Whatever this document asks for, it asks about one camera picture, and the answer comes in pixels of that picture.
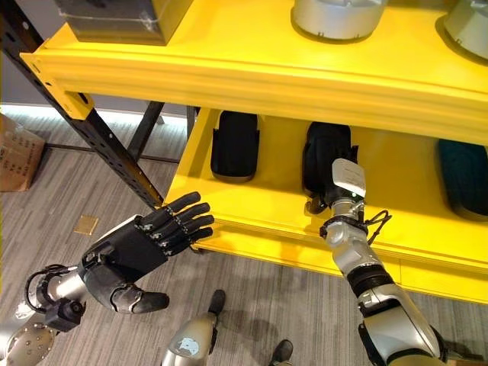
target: black cable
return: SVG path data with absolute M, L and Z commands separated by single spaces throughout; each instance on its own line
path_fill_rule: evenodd
M 364 222 L 364 224 L 366 226 L 370 226 L 370 225 L 374 225 L 376 223 L 381 223 L 380 226 L 376 229 L 376 231 L 373 233 L 373 235 L 371 235 L 371 238 L 369 238 L 368 240 L 368 245 L 370 246 L 371 244 L 373 244 L 373 241 L 374 239 L 380 235 L 380 231 L 381 231 L 381 228 L 384 226 L 385 223 L 388 222 L 389 219 L 391 219 L 392 215 L 390 215 L 388 213 L 388 210 L 382 210 L 380 211 L 379 213 L 377 213 L 376 215 L 373 216 L 373 218 L 369 219 L 369 220 L 366 220 Z
M 68 272 L 69 269 L 65 265 L 48 265 L 44 269 L 31 274 L 25 283 L 25 288 L 24 288 L 25 303 L 36 313 L 45 314 L 46 309 L 43 307 L 34 306 L 31 302 L 31 298 L 29 297 L 29 288 L 31 287 L 32 280 L 37 276 L 44 275 L 44 274 L 47 275 L 48 273 L 54 275 L 63 275 Z

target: yellow shelf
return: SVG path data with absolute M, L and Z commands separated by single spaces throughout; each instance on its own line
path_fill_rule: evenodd
M 197 246 L 337 275 L 318 236 L 329 212 L 314 216 L 304 210 L 301 153 L 310 122 L 260 117 L 258 171 L 250 182 L 231 185 L 210 171 L 219 114 L 201 110 L 169 191 L 171 200 L 198 190 L 211 205 L 216 235 Z M 393 214 L 374 249 L 396 280 L 417 291 L 488 302 L 488 224 L 461 219 L 445 203 L 436 140 L 353 127 L 352 141 L 360 146 L 366 171 L 366 216 L 384 208 Z M 402 262 L 409 263 L 405 274 Z M 446 276 L 457 278 L 459 286 L 436 285 Z M 461 285 L 460 278 L 469 284 Z M 474 292 L 469 295 L 467 288 Z
M 437 33 L 444 1 L 395 1 L 352 44 L 299 34 L 293 3 L 194 0 L 166 47 L 78 42 L 65 25 L 23 57 L 58 99 L 117 95 L 488 145 L 488 68 Z

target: screw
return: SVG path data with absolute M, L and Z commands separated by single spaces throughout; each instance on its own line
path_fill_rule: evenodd
M 95 257 L 95 254 L 93 252 L 90 252 L 86 255 L 85 260 L 90 262 L 94 257 Z

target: black metal frame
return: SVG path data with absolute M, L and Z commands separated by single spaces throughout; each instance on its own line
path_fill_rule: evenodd
M 164 103 L 159 101 L 151 101 L 147 106 L 146 113 L 130 141 L 127 151 L 137 161 L 144 151 L 144 146 L 153 131 L 154 125 L 159 118 L 159 114 L 164 107 Z
M 129 151 L 127 151 L 95 109 L 91 110 L 85 120 L 72 119 L 44 87 L 43 83 L 26 67 L 19 53 L 33 53 L 42 44 L 43 39 L 15 0 L 0 1 L 0 22 L 2 50 L 27 80 L 148 206 L 152 209 L 161 206 L 162 196 L 137 165 L 137 160 L 146 145 L 163 103 L 149 103 L 141 125 L 135 132 Z

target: box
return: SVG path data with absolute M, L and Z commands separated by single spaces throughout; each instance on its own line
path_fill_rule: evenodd
M 193 0 L 56 0 L 85 42 L 166 45 Z
M 29 189 L 43 148 L 43 139 L 0 114 L 0 192 Z

